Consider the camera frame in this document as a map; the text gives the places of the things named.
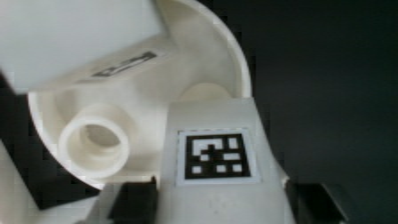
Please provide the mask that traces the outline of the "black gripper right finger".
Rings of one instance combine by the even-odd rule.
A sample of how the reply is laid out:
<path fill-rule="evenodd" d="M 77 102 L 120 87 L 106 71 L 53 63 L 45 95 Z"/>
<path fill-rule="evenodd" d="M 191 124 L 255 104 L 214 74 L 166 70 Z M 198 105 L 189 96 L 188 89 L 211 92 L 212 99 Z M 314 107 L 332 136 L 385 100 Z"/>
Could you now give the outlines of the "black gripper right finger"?
<path fill-rule="evenodd" d="M 296 224 L 379 224 L 365 207 L 367 184 L 360 181 L 296 182 L 287 180 L 284 192 Z"/>

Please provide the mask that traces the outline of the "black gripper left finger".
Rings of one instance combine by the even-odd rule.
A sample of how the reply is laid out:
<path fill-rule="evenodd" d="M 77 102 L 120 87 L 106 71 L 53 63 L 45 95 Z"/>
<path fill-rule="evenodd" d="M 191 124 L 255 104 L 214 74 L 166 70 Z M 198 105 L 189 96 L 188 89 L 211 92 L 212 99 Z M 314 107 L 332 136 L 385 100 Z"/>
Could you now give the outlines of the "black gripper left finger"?
<path fill-rule="evenodd" d="M 113 182 L 102 187 L 86 217 L 76 224 L 154 224 L 157 207 L 156 178 Z"/>

